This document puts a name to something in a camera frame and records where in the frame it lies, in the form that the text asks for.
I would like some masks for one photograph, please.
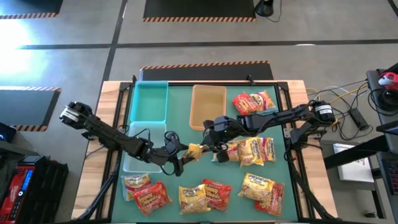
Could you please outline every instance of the gray floor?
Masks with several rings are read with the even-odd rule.
[[[60,15],[53,19],[0,20],[0,30],[7,34],[0,35],[0,85],[62,88],[49,129],[44,133],[24,133],[40,153],[70,167],[58,221],[70,218],[87,146],[80,132],[62,124],[58,116],[69,101],[96,108],[109,49],[12,47],[110,44],[121,4],[122,0],[64,0]],[[145,0],[128,2],[119,43],[398,39],[398,18],[384,0],[283,0],[283,14],[276,24],[265,18],[258,18],[255,23],[142,23],[144,4]],[[364,80],[367,70],[396,63],[396,52],[398,44],[117,49],[109,79],[130,80],[145,65],[268,60],[275,79],[300,79],[307,87],[320,90]],[[335,106],[347,109],[341,102]],[[365,96],[359,98],[359,109],[369,124],[379,124]],[[351,121],[347,122],[344,130],[352,133],[356,129]],[[372,132],[357,141],[377,135]],[[324,139],[340,137],[329,132]],[[330,177],[330,181],[339,180]],[[392,222],[391,213],[387,220],[362,217],[365,210],[374,210],[370,192],[333,189],[333,196],[339,217],[344,220]]]

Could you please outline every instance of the orange plastic bin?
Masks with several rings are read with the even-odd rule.
[[[203,131],[205,120],[214,120],[226,115],[226,87],[194,85],[192,91],[189,125],[192,129]]]

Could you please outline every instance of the green table surface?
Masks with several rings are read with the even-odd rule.
[[[235,96],[245,91],[256,93],[267,90],[276,103],[275,88],[273,86],[227,86],[226,115],[235,118],[238,111],[232,104]],[[167,130],[175,131],[180,136],[183,144],[200,143],[201,131],[194,131],[189,126],[190,107],[192,99],[192,86],[170,86],[169,104],[167,112]],[[113,223],[126,222],[239,222],[259,220],[287,220],[297,221],[297,213],[292,191],[292,183],[287,162],[283,155],[285,151],[282,128],[276,126],[267,129],[260,134],[261,137],[274,138],[276,162],[265,162],[264,166],[251,165],[239,168],[238,162],[217,163],[211,162],[213,153],[208,152],[197,162],[191,162],[184,166],[184,172],[180,177],[167,176],[163,173],[151,174],[152,182],[161,181],[165,184],[167,193],[173,200],[172,203],[162,207],[145,217],[138,209],[135,201],[126,202],[122,195],[122,184],[118,180],[116,197],[112,215]],[[245,197],[238,197],[242,181],[246,172],[272,179],[275,182],[285,184],[285,196],[283,212],[280,217],[255,210],[254,201]],[[131,175],[120,169],[119,176]],[[222,184],[233,186],[226,213],[217,210],[202,213],[190,213],[180,215],[178,203],[178,187],[195,187],[202,184],[203,179],[210,179]]]

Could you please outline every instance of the translucent plastic bin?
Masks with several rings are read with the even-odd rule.
[[[167,81],[138,81],[134,87],[130,120],[166,122],[167,98],[169,84]]]
[[[205,120],[214,120],[223,115],[226,115],[226,87],[194,85],[189,119],[191,128],[203,131]]]
[[[163,122],[133,122],[130,124],[129,136],[133,136],[146,128],[150,130],[150,140],[154,143],[154,147],[164,146],[164,133],[166,132],[166,124]],[[144,131],[137,137],[147,139],[148,131]],[[162,172],[158,165],[139,161],[129,156],[127,153],[124,157],[123,171],[138,173]]]

